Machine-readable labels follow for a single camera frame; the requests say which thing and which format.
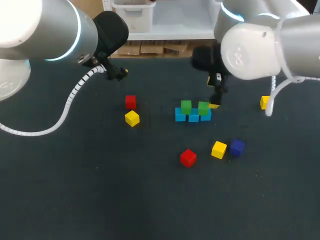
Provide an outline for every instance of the cube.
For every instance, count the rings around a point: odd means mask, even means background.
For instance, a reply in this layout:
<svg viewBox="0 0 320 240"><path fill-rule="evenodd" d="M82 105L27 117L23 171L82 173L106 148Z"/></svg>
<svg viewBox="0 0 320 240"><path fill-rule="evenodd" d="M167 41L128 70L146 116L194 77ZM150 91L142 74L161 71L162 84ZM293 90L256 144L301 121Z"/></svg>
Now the cube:
<svg viewBox="0 0 320 240"><path fill-rule="evenodd" d="M192 102L189 100L181 101L181 113L189 115L191 114Z"/></svg>
<svg viewBox="0 0 320 240"><path fill-rule="evenodd" d="M125 108L129 110L134 110L137 108L137 100L135 95L125 96Z"/></svg>
<svg viewBox="0 0 320 240"><path fill-rule="evenodd" d="M230 154L232 154L235 157L240 157L245 149L245 143L240 140L233 140L231 146L230 146Z"/></svg>
<svg viewBox="0 0 320 240"><path fill-rule="evenodd" d="M134 127L140 122L139 115L133 110L128 112L124 117L126 123L129 124L131 127Z"/></svg>
<svg viewBox="0 0 320 240"><path fill-rule="evenodd" d="M198 109L192 108L191 114L189 115L189 123L198 123L198 122L199 122Z"/></svg>
<svg viewBox="0 0 320 240"><path fill-rule="evenodd" d="M185 122L187 119L187 116L185 114L182 114L181 107L175 108L175 121L176 122Z"/></svg>
<svg viewBox="0 0 320 240"><path fill-rule="evenodd" d="M261 97L260 107L261 107L262 110L266 110L269 97L270 96L262 96Z"/></svg>
<svg viewBox="0 0 320 240"><path fill-rule="evenodd" d="M211 121L211 116L212 116L212 113L211 113L211 109L208 108L208 113L206 116L201 116L200 117L200 120L205 122L205 121Z"/></svg>
<svg viewBox="0 0 320 240"><path fill-rule="evenodd" d="M209 103L209 108L210 109L217 109L220 105Z"/></svg>
<svg viewBox="0 0 320 240"><path fill-rule="evenodd" d="M211 155L213 157L218 158L218 159L222 159L225 155L226 149L227 149L226 144L219 142L219 141L216 141L213 148L212 148Z"/></svg>
<svg viewBox="0 0 320 240"><path fill-rule="evenodd" d="M209 109L209 103L200 101L198 105L198 114L200 116L206 116L208 115L208 109Z"/></svg>
<svg viewBox="0 0 320 240"><path fill-rule="evenodd" d="M195 164L196 160L197 155L190 149L187 149L180 155L180 162L187 168L190 168L193 164Z"/></svg>

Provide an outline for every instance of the light blue cube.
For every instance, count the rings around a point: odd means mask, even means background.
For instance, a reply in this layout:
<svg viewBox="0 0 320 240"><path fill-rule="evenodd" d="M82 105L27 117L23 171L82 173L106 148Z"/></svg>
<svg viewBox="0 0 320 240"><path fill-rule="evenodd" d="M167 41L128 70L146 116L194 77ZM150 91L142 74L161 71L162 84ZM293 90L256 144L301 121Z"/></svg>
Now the light blue cube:
<svg viewBox="0 0 320 240"><path fill-rule="evenodd" d="M201 121L205 122L205 121L211 121L211 116L212 116L212 112L211 109L208 109L208 114L205 116L201 116Z"/></svg>
<svg viewBox="0 0 320 240"><path fill-rule="evenodd" d="M189 123L198 123L198 122L199 122L198 108L192 108L191 114L189 115Z"/></svg>
<svg viewBox="0 0 320 240"><path fill-rule="evenodd" d="M186 115L182 114L181 107L175 108L175 121L176 122L185 122L186 121Z"/></svg>

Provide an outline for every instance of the white spiral cable wrap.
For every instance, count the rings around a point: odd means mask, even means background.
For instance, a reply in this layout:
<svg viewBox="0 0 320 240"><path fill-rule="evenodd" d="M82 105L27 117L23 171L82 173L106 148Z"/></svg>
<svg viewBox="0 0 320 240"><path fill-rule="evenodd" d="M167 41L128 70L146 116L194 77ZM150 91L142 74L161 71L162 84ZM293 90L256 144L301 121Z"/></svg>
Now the white spiral cable wrap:
<svg viewBox="0 0 320 240"><path fill-rule="evenodd" d="M70 106L71 106L75 96L77 95L79 90L82 88L82 86L86 83L86 81L89 78L91 78L94 74L96 74L96 73L102 74L105 71L106 71L106 69L103 66L96 66L93 69L91 69L86 75L84 75L83 78L81 78L81 80L75 85L72 92L70 93L70 95L65 103L64 110L62 112L60 119L58 120L58 122L55 125L53 125L49 129L43 130L43 131L36 131L36 132L18 131L18 130L14 130L10 127L7 127L1 123L0 123L0 129L2 129L3 131L5 131L7 133L10 133L10 134L25 136L25 137L43 136L43 135L52 133L53 131L57 130L66 120Z"/></svg>

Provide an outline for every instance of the dark blue cube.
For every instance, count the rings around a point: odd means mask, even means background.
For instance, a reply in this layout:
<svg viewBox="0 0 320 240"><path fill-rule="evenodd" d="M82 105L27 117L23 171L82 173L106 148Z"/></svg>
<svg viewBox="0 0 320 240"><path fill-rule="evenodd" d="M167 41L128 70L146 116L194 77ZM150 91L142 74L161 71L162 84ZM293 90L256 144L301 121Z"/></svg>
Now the dark blue cube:
<svg viewBox="0 0 320 240"><path fill-rule="evenodd" d="M233 140L231 146L230 146L230 154L232 154L235 157L240 157L245 149L245 143L240 140Z"/></svg>

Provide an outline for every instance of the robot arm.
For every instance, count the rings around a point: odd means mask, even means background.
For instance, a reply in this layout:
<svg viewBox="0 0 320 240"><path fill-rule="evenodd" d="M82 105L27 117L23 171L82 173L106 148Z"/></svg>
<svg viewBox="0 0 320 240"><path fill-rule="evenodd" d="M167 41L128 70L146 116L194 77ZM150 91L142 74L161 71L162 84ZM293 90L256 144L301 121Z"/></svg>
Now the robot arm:
<svg viewBox="0 0 320 240"><path fill-rule="evenodd" d="M268 116L283 87L320 80L320 15L310 15L296 0L224 0L214 35L223 64L235 77L254 80L285 73L288 80L268 101Z"/></svg>
<svg viewBox="0 0 320 240"><path fill-rule="evenodd" d="M6 0L0 7L0 101L19 91L30 76L29 60L104 65L109 78L123 69L108 57L128 39L127 25L114 12L94 20L69 0Z"/></svg>

